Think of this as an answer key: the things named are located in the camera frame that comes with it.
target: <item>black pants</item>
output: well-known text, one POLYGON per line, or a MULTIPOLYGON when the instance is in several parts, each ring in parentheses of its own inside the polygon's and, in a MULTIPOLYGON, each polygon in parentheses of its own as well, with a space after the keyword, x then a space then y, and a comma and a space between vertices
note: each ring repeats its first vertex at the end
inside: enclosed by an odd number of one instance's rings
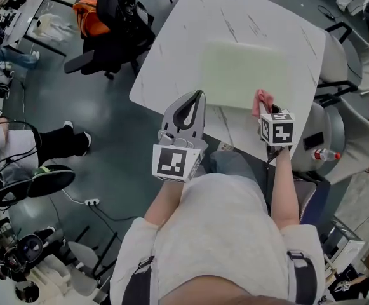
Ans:
POLYGON ((5 4, 5 8, 19 9, 27 0, 8 0, 5 4))
MULTIPOLYGON (((65 125, 48 133, 40 133, 41 146, 37 146, 39 166, 53 158, 82 156, 88 148, 88 138, 84 133, 74 134, 71 126, 65 125)), ((39 136, 35 141, 39 145, 39 136)))

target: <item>orange bag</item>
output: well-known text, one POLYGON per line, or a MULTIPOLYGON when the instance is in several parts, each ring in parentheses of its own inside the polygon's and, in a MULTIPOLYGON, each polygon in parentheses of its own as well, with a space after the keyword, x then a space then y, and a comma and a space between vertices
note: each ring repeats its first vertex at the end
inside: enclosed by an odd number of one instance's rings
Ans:
POLYGON ((110 29, 97 17, 97 0, 80 0, 72 9, 77 14, 77 23, 81 34, 90 37, 106 34, 110 29))

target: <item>power strip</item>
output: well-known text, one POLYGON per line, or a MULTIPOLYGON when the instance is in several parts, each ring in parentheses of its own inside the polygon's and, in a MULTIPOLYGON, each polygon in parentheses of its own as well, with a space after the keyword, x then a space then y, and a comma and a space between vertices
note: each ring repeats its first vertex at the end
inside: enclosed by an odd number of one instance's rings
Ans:
POLYGON ((88 200, 85 200, 84 203, 88 206, 95 206, 100 203, 100 200, 99 199, 88 199, 88 200))

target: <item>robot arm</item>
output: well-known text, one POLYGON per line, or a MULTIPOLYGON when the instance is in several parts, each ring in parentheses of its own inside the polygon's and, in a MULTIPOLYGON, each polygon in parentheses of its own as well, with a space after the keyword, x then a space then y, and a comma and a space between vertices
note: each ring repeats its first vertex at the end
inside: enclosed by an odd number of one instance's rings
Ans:
POLYGON ((208 144, 202 139, 205 123, 205 94, 188 93, 164 113, 159 144, 153 145, 153 175, 161 180, 189 182, 208 144))
POLYGON ((267 166, 285 148, 291 148, 295 143, 295 116, 286 109, 269 114, 263 103, 260 108, 260 138, 266 142, 267 166))

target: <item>chair wheel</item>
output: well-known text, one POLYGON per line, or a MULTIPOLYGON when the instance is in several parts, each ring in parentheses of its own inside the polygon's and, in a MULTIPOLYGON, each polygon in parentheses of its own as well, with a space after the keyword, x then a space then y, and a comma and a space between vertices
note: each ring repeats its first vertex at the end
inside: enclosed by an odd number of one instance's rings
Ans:
POLYGON ((109 80, 113 80, 114 79, 114 75, 113 74, 110 74, 109 72, 106 72, 104 74, 105 77, 107 77, 109 80))

